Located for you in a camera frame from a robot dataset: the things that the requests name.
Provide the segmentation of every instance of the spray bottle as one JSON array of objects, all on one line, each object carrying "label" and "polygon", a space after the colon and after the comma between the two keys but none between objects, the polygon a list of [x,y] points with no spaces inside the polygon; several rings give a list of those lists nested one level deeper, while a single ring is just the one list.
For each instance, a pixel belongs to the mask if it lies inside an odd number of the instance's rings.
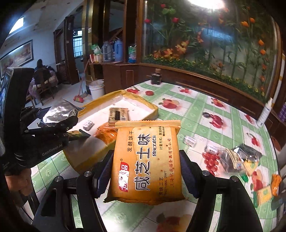
[{"label": "spray bottle", "polygon": [[271,105],[272,105],[272,98],[270,98],[269,101],[265,104],[263,111],[261,112],[261,115],[259,116],[259,119],[256,122],[258,127],[262,127],[266,119],[268,118],[272,109]]}]

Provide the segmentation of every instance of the soy sauce bottle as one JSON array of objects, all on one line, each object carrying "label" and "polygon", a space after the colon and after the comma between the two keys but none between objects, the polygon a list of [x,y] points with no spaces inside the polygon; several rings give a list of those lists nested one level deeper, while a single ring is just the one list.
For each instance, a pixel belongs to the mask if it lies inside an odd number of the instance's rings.
[{"label": "soy sauce bottle", "polygon": [[162,81],[161,69],[155,69],[155,73],[151,75],[151,83],[153,85],[160,85]]}]

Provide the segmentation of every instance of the broom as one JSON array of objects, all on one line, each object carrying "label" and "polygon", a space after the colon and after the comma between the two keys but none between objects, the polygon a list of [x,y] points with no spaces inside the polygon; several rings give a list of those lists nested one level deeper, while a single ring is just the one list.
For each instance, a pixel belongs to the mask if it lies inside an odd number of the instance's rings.
[{"label": "broom", "polygon": [[[88,67],[88,64],[89,64],[89,60],[87,61],[86,63],[86,67],[84,69],[84,72],[82,74],[82,78],[80,79],[80,89],[82,90],[82,79],[84,77],[84,74],[86,72],[86,68]],[[74,101],[77,101],[77,102],[80,102],[80,103],[83,103],[84,102],[84,98],[87,96],[87,92],[83,92],[82,90],[82,95],[80,95],[80,90],[78,92],[78,95],[74,96]]]}]

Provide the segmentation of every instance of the picture frame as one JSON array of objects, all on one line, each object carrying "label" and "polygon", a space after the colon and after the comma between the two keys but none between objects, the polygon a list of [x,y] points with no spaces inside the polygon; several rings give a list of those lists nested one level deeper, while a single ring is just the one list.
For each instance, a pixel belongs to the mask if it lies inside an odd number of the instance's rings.
[{"label": "picture frame", "polygon": [[29,40],[8,52],[0,59],[1,79],[4,76],[6,68],[23,66],[32,60],[34,60],[33,40]]}]

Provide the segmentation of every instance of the window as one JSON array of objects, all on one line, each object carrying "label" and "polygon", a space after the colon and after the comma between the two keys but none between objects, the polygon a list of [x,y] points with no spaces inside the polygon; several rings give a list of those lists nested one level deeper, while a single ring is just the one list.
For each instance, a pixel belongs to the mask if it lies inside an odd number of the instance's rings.
[{"label": "window", "polygon": [[74,31],[74,57],[82,56],[82,30]]},{"label": "window", "polygon": [[24,17],[17,20],[17,22],[14,24],[14,26],[12,27],[9,34],[12,33],[13,31],[16,31],[17,29],[21,28],[23,25],[24,25]]}]

